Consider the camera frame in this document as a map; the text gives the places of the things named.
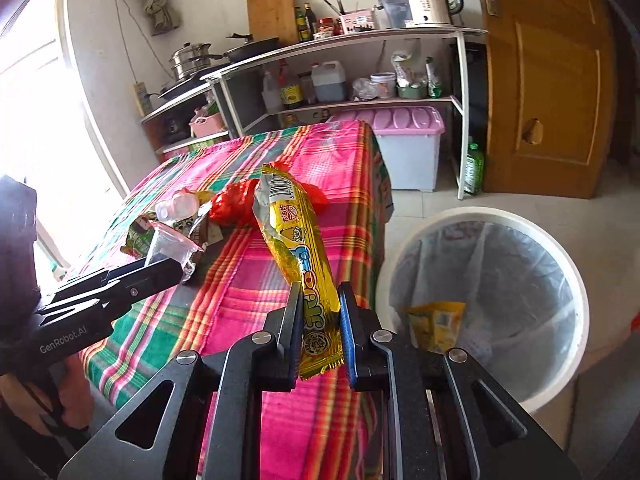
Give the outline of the left hand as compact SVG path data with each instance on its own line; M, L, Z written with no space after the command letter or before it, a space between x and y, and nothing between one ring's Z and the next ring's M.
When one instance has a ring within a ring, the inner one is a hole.
M58 384L58 398L63 407L62 421L66 426L82 429L93 418L94 400L90 382L84 373L81 358L74 354L64 360L65 375ZM1 377L1 399L11 412L35 430L37 434L51 437L43 416L53 411L51 399L37 386L24 386L11 374Z

